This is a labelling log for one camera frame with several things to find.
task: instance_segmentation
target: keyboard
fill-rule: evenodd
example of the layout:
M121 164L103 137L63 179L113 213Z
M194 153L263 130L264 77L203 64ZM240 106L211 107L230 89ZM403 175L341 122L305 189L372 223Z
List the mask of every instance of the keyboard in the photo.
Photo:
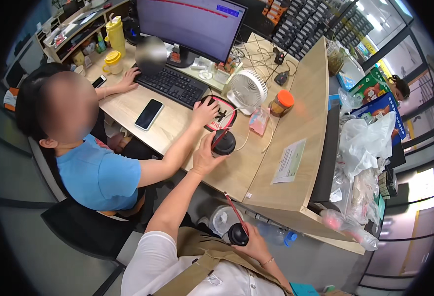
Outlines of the keyboard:
M208 89L205 83L167 66L156 75L139 74L134 81L190 109Z

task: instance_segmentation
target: mouse pad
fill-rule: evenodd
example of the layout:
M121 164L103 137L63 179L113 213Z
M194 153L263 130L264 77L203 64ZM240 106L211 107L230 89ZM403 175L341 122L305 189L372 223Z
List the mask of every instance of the mouse pad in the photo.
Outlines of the mouse pad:
M232 110L237 109L237 107L235 107L235 105L232 104L231 102L229 102L223 98L217 97L217 96L208 95L205 98L203 98L202 100L205 100L207 97L212 97L213 99L218 101L219 110L218 110L218 115L215 118L213 118L205 126L205 128L208 131L213 132L213 131L216 131L218 129L224 129L227 127L231 127L237 118L237 112L233 112L233 115L228 116L226 118L225 122L222 122L222 120L224 119L225 116L229 115L232 112Z

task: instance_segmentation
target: monitor stand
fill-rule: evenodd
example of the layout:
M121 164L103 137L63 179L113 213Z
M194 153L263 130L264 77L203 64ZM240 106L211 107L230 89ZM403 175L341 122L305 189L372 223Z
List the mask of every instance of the monitor stand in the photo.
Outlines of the monitor stand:
M185 47L178 47L176 45L174 45L173 52L179 53L181 62L172 61L171 56L173 53L171 53L166 63L176 68L190 67L194 63L196 57L199 57L197 54L190 52Z

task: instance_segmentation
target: white cable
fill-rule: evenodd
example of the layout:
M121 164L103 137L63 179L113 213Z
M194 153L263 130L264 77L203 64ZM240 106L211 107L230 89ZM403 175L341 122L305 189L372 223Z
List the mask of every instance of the white cable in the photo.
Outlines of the white cable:
M244 109L244 108L247 108L247 107L238 107L238 108L235 108L234 110L232 110L232 112L230 112L229 114L227 114L227 115L226 115L226 116L225 116L225 117L224 117L220 122L221 122L221 123L225 122L225 120L227 119L228 116L231 116L231 115L233 115L233 113L236 112L237 110ZM264 108L261 108L261 107L256 107L256 108L265 111L265 112L268 114L269 121L271 121L271 138L269 139L268 145L265 147L265 149L263 149L263 150L261 151L261 153L264 153L264 152L269 148L269 145L271 144L271 141L273 141L273 135L274 135L273 119L271 118L270 113L268 112L268 110L266 110L266 109L264 109ZM218 127L219 127L219 129L222 129L222 124L219 123ZM240 148L235 149L234 151L239 151L240 149L242 149L242 148L246 145L246 143L247 143L247 141L248 141L248 138L249 138L249 134L250 134L250 132L251 132L251 130L248 129L248 135L247 135L247 137L246 137L246 139L245 139L244 144L243 144Z

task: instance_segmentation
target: orange lid jar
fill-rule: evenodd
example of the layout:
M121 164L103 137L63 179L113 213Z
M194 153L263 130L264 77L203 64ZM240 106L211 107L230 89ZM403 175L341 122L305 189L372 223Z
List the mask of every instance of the orange lid jar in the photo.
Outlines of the orange lid jar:
M294 97L287 90L281 90L269 104L269 110L273 116L281 117L285 111L294 105Z

